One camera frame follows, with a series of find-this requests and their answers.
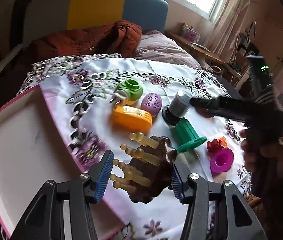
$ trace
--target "person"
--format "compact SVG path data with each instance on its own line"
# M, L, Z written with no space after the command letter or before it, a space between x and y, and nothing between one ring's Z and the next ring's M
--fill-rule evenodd
M246 130L241 130L240 136L246 138ZM259 167L258 154L252 150L252 143L244 139L241 148L244 150L246 170L256 171ZM268 239L283 240L283 140L264 145L259 151L264 157L276 158L277 178L262 199L250 195L247 201L262 224Z

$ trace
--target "decorated egg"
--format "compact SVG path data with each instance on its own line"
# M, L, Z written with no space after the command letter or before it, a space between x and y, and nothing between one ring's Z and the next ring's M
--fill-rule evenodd
M141 109L149 112L152 117L156 116L162 107L163 101L159 94L149 93L141 102Z

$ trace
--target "green plastic object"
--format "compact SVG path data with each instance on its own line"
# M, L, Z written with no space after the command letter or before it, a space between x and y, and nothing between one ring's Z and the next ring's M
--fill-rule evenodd
M195 149L207 141L207 137L199 137L195 129L186 118L182 118L175 126L175 134L179 141L178 153Z
M128 101L137 101L143 93L143 88L134 79L127 79L121 82L116 90L123 90L128 95Z

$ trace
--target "wooden desk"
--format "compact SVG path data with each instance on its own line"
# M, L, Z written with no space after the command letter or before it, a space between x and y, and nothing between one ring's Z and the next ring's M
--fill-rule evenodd
M220 59L219 57L217 57L216 55L214 55L210 51L207 51L205 49L202 49L202 48L192 44L189 40L186 40L185 38L183 38L183 37L181 37L181 36L179 36L175 33L165 31L165 35L168 38L171 38L174 41L179 42L182 45L186 46L188 49L190 49L191 54L194 55L195 57L204 57L205 59L211 60L211 61L217 63L217 65L222 66L224 69L226 69L234 77L236 77L238 79L241 77L241 74L239 74L238 72L233 70L225 61L223 61L222 59Z

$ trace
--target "tablecloth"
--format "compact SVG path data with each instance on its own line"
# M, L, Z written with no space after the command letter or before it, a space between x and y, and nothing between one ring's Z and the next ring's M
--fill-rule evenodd
M20 92L40 83L48 108L64 143L68 146L74 161L81 171L98 162L106 149L114 157L129 163L131 157L120 149L120 144L137 148L131 141L131 131L114 126L109 116L112 106L109 99L116 85L126 78L133 78L143 87L143 97L155 92L162 97L163 106L168 105L178 90L190 92L193 96L214 98L229 96L223 86L211 74L185 65L174 65L149 60L122 59L119 54L58 57L34 64L34 71L28 74ZM245 194L250 188L250 174L243 164L241 138L238 132L243 124L222 117L204 118L194 108L185 116L200 137L212 141L226 137L229 148L234 152L232 168L213 177L206 143L195 150L179 154L178 160L188 165L208 181L232 180ZM172 146L177 143L161 113L153 118L148 136L167 136ZM114 166L112 173L123 176ZM114 239L179 239L188 205L181 205L173 191L168 188L150 203L132 203L127 192L114 189L109 181L103 200L126 224ZM213 202L210 214L213 213Z

